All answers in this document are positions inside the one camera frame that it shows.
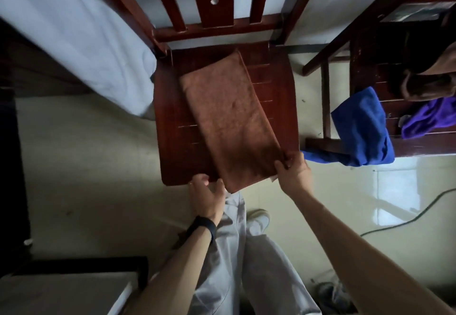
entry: leg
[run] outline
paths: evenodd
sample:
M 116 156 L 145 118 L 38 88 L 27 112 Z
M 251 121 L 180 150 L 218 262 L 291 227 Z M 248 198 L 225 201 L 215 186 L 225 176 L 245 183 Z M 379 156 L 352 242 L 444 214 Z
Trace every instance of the leg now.
M 209 247 L 189 314 L 239 314 L 245 203 L 240 192 L 228 194 L 217 236 Z
M 263 234 L 265 210 L 247 220 L 242 284 L 257 315 L 321 314 L 282 249 Z

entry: white shoe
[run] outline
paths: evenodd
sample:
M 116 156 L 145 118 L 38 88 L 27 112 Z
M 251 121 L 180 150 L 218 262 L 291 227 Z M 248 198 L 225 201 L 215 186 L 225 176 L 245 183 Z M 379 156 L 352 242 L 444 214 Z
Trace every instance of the white shoe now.
M 267 210 L 251 210 L 247 213 L 247 232 L 252 236 L 262 235 L 270 221 L 271 215 Z

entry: black cord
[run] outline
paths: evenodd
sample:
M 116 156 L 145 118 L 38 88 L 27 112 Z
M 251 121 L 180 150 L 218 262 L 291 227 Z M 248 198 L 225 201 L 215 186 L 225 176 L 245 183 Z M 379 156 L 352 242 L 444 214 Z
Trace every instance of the black cord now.
M 382 227 L 382 228 L 379 228 L 379 229 L 376 229 L 376 230 L 372 230 L 372 231 L 367 231 L 367 232 L 364 232 L 361 234 L 361 237 L 364 237 L 364 236 L 367 236 L 368 234 L 371 234 L 371 233 L 374 233 L 374 232 L 380 232 L 380 231 L 386 231 L 386 230 L 391 230 L 391 229 L 394 229 L 394 228 L 397 228 L 397 227 L 401 227 L 401 226 L 405 226 L 405 225 L 408 225 L 414 221 L 417 221 L 419 218 L 421 218 L 429 209 L 432 208 L 433 205 L 435 205 L 438 200 L 440 200 L 442 198 L 443 195 L 446 195 L 447 193 L 450 193 L 452 191 L 456 191 L 456 188 L 453 188 L 453 189 L 449 189 L 447 191 L 444 191 L 443 193 L 439 194 L 431 203 L 428 204 L 428 206 L 423 209 L 415 218 L 413 218 L 412 220 L 409 220 L 409 221 L 406 221 L 406 222 L 403 222 L 402 224 L 398 224 L 398 225 L 393 225 L 393 226 L 388 226 L 388 227 Z

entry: black wristband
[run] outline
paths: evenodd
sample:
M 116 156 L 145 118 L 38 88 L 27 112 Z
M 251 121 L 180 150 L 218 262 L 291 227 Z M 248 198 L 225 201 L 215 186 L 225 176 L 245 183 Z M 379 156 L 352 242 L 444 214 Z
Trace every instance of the black wristband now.
M 211 244 L 215 239 L 215 231 L 217 230 L 217 226 L 215 226 L 214 222 L 208 218 L 203 216 L 197 216 L 195 220 L 191 223 L 190 227 L 187 229 L 187 233 L 185 235 L 185 239 L 188 239 L 193 231 L 195 231 L 198 227 L 204 226 L 211 232 Z

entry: beige tile floor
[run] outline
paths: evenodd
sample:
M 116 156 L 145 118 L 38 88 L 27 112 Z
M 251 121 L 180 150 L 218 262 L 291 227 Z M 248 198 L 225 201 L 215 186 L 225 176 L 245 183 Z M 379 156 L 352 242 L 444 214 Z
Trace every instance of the beige tile floor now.
M 311 54 L 294 54 L 299 69 Z M 348 97 L 348 64 L 331 64 L 334 109 Z M 321 77 L 295 74 L 301 136 L 322 132 Z M 147 255 L 162 263 L 191 221 L 185 187 L 161 182 L 154 122 L 130 116 L 97 95 L 17 100 L 33 253 L 41 258 Z M 456 187 L 456 156 L 411 157 L 391 165 L 311 163 L 319 200 L 358 233 L 415 217 Z M 242 191 L 265 208 L 267 233 L 282 246 L 309 289 L 334 277 L 315 236 L 277 182 Z M 456 192 L 417 222 L 366 239 L 420 282 L 456 283 Z

